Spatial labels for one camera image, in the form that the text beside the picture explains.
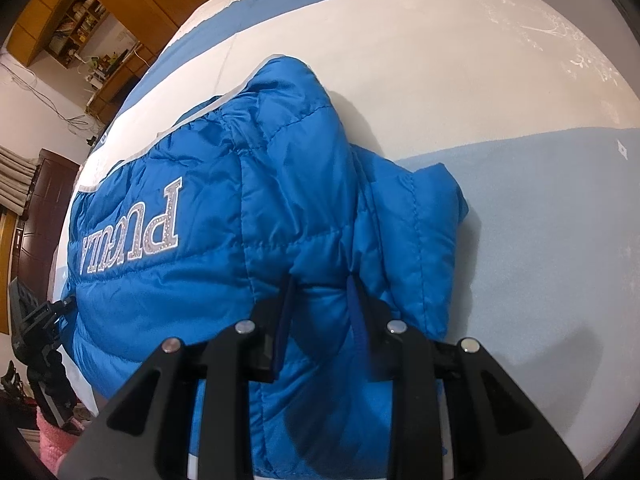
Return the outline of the blue puffer jacket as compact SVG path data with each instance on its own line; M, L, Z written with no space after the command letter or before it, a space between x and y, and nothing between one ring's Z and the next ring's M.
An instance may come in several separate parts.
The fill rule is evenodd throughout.
M380 478L392 387L367 380L347 281L358 275L396 318L445 337L468 210L445 166L409 171L352 145L311 69L272 58L76 195L65 351L114 396L164 339L209 340L290 276L283 368L250 387L254 471Z

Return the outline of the pink knitted cloth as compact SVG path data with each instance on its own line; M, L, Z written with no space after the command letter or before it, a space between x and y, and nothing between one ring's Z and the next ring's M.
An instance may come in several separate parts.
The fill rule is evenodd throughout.
M62 460L84 432L85 421L74 417L70 420L70 426L60 428L50 424L40 408L37 408L36 421L39 430L40 460L52 474L58 474Z

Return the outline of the dark wooden door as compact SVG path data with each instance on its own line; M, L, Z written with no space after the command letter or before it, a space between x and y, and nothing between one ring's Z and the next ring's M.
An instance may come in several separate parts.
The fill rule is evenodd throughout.
M17 223L11 278L17 278L39 302L49 298L54 255L78 171L76 162L43 148L25 213Z

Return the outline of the wooden desk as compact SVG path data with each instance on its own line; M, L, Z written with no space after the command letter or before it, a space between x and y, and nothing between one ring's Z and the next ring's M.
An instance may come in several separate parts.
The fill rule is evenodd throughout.
M103 86L94 92L86 111L103 125L108 125L155 60L152 51L144 44L137 44L112 70Z

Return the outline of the blue and white bedspread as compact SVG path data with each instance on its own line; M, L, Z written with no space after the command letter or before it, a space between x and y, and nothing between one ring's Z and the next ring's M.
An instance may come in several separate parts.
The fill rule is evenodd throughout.
M477 339L588 477L639 406L639 100L541 0L209 0L126 97L70 210L194 106L288 56L326 90L352 145L442 165L459 224L445 337Z

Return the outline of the wooden wall shelf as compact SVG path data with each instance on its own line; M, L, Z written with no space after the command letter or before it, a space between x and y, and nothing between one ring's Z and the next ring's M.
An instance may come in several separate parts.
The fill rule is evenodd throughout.
M60 0L53 10L51 31L44 50L58 64L69 68L102 25L108 11L100 0Z

